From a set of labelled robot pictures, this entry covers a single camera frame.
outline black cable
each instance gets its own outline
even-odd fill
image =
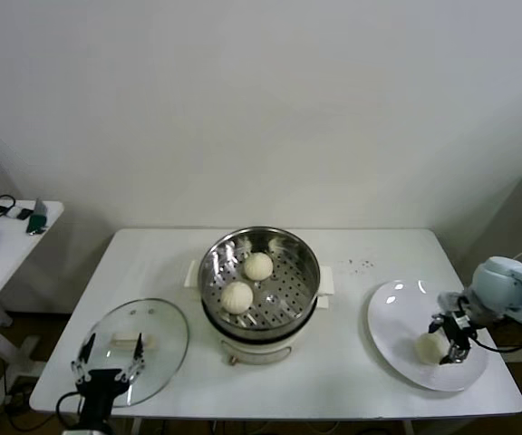
[[[480,347],[482,347],[483,349],[487,349],[488,351],[491,351],[491,352],[496,352],[496,353],[513,353],[513,352],[518,352],[518,351],[520,351],[522,349],[522,346],[514,347],[512,349],[495,349],[494,347],[489,347],[489,346],[481,343],[475,337],[470,337],[470,338],[472,339],[473,342],[478,344]]]
[[[459,310],[462,313],[466,313],[464,311],[464,309],[462,308],[462,302],[463,301],[464,301],[465,304],[469,303],[469,300],[468,300],[468,298],[466,296],[461,296],[461,297],[459,297],[459,299],[457,299],[457,304],[459,306]],[[481,343],[479,341],[476,331],[474,331],[473,335],[470,335],[469,338],[473,342],[475,342],[479,347],[482,347],[483,349],[487,349],[488,351],[491,351],[491,352],[496,352],[496,353],[513,353],[513,352],[518,352],[518,351],[520,351],[522,349],[522,345],[517,346],[517,347],[513,347],[512,349],[496,349],[494,347],[487,346],[486,344],[483,344],[483,343]]]
[[[7,195],[7,194],[0,195],[0,201],[2,199],[10,199],[11,200],[11,206],[3,206],[3,205],[0,204],[0,208],[3,210],[3,211],[0,212],[0,217],[1,216],[5,216],[9,212],[9,210],[11,210],[13,207],[15,207],[15,203],[17,202],[13,196]]]
[[[58,402],[55,404],[55,416],[58,418],[62,426],[64,426],[66,429],[73,429],[73,425],[66,422],[66,420],[63,419],[62,412],[60,411],[60,405],[62,405],[62,402],[67,399],[68,397],[76,396],[80,394],[77,391],[70,391],[66,392],[60,399],[58,399]]]
[[[45,420],[39,422],[38,424],[36,424],[30,428],[23,428],[21,426],[18,426],[17,423],[14,421],[14,416],[29,412],[29,410],[30,410],[29,397],[35,388],[35,383],[34,382],[22,383],[20,385],[15,386],[14,388],[12,388],[11,391],[8,391],[7,390],[7,370],[5,367],[5,362],[2,362],[2,364],[3,364],[3,368],[4,368],[5,396],[7,396],[9,394],[11,394],[11,396],[12,396],[12,400],[4,406],[4,413],[7,416],[7,419],[9,420],[9,424],[11,425],[12,428],[17,430],[18,432],[23,432],[23,433],[33,432],[34,430],[38,430],[38,429],[42,428],[51,419],[53,419],[53,415],[50,415]],[[19,403],[16,403],[13,401],[13,398],[18,393],[21,394],[21,396],[20,396],[21,398],[20,398]]]

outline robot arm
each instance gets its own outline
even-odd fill
[[[520,262],[502,256],[491,257],[477,268],[470,288],[488,310],[522,323]]]
[[[462,295],[441,295],[439,305],[441,313],[433,316],[429,332],[443,328],[450,341],[449,354],[441,363],[462,363],[469,340],[477,341],[478,329],[505,315],[522,323],[522,264],[493,256],[478,266]]]

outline glass lid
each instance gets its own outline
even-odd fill
[[[185,315],[162,299],[132,301],[110,311],[90,330],[82,345],[93,334],[88,371],[126,370],[142,334],[144,369],[130,388],[116,398],[114,407],[135,405],[162,390],[179,370],[189,346]]]

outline perforated steel tray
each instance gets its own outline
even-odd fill
[[[273,260],[273,274],[250,280],[247,258],[263,252]],[[311,248],[299,237],[271,227],[240,229],[218,240],[201,261],[198,287],[208,318],[233,338],[275,340],[290,334],[314,310],[319,265]],[[253,290],[253,304],[239,315],[229,314],[220,295],[229,283],[242,281]]]

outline steamed bun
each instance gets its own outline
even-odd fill
[[[271,257],[262,252],[256,252],[245,260],[245,275],[252,281],[263,281],[273,273]]]
[[[221,305],[231,314],[242,314],[253,303],[253,290],[245,283],[227,285],[221,293]]]
[[[421,335],[414,348],[421,363],[439,365],[440,360],[449,353],[450,343],[442,331],[437,331]]]

